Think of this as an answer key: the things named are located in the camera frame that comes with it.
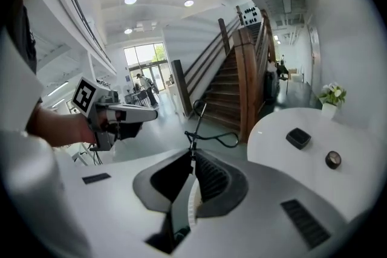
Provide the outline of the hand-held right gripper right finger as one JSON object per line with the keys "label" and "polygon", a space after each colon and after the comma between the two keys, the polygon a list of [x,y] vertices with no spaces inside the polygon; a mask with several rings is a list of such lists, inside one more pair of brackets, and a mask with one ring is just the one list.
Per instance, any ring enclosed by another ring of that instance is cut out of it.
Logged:
{"label": "hand-held right gripper right finger", "polygon": [[199,151],[202,203],[181,258],[330,258],[358,221],[270,167]]}

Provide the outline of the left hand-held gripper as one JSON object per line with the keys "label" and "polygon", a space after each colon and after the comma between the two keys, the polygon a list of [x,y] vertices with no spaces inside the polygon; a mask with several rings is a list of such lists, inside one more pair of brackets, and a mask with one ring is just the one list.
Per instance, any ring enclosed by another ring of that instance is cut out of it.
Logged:
{"label": "left hand-held gripper", "polygon": [[[157,119],[158,112],[152,108],[123,104],[118,92],[99,87],[85,77],[77,85],[72,104],[86,117],[96,142],[92,151],[109,151],[117,140],[134,138],[140,131],[143,122]],[[97,113],[107,109],[107,121],[117,122],[117,132],[97,130]]]}

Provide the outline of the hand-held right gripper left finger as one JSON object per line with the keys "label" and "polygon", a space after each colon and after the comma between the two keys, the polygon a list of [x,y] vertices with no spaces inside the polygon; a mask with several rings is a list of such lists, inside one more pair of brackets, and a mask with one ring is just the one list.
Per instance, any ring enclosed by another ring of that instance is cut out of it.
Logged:
{"label": "hand-held right gripper left finger", "polygon": [[57,253],[64,258],[195,258],[193,233],[170,254],[154,247],[167,233],[166,213],[148,209],[133,190],[144,169],[185,154],[170,150],[137,160],[77,166],[57,156]]}

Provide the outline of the small black square object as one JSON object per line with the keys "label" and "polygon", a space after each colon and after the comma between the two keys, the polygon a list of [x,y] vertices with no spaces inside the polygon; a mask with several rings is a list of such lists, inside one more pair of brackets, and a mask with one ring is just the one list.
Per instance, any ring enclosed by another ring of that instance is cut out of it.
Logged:
{"label": "small black square object", "polygon": [[286,135],[286,140],[295,148],[302,150],[310,142],[311,136],[296,127]]}

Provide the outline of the small round black object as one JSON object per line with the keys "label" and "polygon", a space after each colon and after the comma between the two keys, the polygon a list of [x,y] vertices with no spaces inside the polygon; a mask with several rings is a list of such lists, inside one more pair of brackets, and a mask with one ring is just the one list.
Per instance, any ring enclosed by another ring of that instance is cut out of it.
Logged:
{"label": "small round black object", "polygon": [[325,164],[332,170],[336,170],[342,163],[341,156],[336,151],[329,151],[325,157]]}

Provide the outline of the person's left forearm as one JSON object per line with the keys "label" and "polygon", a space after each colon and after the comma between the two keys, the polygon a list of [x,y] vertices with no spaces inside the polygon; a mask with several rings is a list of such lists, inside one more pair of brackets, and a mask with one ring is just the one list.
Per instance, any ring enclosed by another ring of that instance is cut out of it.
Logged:
{"label": "person's left forearm", "polygon": [[52,147],[96,142],[82,114],[60,115],[37,104],[26,126],[29,134],[43,138]]}

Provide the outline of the white curved desk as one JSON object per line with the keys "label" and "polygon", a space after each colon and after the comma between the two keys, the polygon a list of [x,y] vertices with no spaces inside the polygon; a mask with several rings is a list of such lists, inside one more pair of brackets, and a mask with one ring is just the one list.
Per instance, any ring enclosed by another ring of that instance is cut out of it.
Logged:
{"label": "white curved desk", "polygon": [[[311,136],[302,150],[286,140],[296,127]],[[247,159],[290,176],[349,221],[370,209],[374,200],[372,162],[364,155],[369,146],[353,128],[327,119],[317,109],[290,108],[272,112],[255,124]],[[325,164],[332,150],[342,159],[336,170]]]}

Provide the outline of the person's left hand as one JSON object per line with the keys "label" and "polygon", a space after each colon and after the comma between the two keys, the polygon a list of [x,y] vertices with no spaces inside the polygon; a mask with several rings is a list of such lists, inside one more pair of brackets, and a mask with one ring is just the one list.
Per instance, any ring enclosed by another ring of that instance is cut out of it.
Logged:
{"label": "person's left hand", "polygon": [[111,109],[101,110],[97,113],[97,130],[115,134],[117,132],[117,120],[120,112]]}

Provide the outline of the white console table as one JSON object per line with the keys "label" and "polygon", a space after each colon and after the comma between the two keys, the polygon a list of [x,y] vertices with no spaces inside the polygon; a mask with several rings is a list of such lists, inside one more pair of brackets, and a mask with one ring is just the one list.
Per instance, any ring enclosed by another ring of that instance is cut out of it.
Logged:
{"label": "white console table", "polygon": [[174,106],[174,111],[176,114],[179,113],[179,108],[178,108],[178,91],[177,91],[177,87],[175,84],[170,84],[168,86],[168,92],[169,92],[169,96],[171,98],[171,102]]}

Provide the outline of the glass entrance door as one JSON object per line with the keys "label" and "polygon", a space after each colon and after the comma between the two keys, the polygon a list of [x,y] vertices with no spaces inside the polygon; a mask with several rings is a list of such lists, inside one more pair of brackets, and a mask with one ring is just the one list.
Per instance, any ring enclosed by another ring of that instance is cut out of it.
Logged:
{"label": "glass entrance door", "polygon": [[137,81],[137,74],[142,74],[149,78],[159,91],[167,88],[171,71],[163,43],[125,48],[124,54],[134,82]]}

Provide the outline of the dark wooden staircase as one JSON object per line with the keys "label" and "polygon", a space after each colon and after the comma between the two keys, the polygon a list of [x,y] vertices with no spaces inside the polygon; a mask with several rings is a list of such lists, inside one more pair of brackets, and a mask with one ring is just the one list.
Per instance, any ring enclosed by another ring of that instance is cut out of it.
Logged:
{"label": "dark wooden staircase", "polygon": [[267,63],[275,60],[275,48],[265,10],[237,14],[228,24],[219,19],[220,32],[187,69],[173,60],[172,72],[184,116],[193,116],[197,106],[246,143],[265,103]]}

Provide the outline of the white flowers in white pot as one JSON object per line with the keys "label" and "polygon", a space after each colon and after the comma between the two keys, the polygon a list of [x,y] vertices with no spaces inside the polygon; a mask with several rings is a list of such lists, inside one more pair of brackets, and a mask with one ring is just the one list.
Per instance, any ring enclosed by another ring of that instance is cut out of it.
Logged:
{"label": "white flowers in white pot", "polygon": [[337,83],[330,83],[322,87],[318,98],[322,102],[322,115],[332,120],[336,112],[345,103],[346,90]]}

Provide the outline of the person's black shirt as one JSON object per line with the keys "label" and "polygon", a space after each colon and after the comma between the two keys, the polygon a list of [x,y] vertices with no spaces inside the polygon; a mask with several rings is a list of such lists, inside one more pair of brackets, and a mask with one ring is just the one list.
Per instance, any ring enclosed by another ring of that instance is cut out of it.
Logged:
{"label": "person's black shirt", "polygon": [[23,0],[15,0],[6,18],[7,31],[29,68],[36,74],[36,41],[30,29],[27,8]]}

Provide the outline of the white door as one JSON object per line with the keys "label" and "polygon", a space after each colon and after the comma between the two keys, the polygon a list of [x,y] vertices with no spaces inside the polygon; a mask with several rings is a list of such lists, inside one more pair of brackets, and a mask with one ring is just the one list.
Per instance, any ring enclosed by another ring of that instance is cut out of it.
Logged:
{"label": "white door", "polygon": [[320,45],[317,29],[313,23],[308,24],[311,42],[312,78],[311,86],[314,92],[320,91]]}

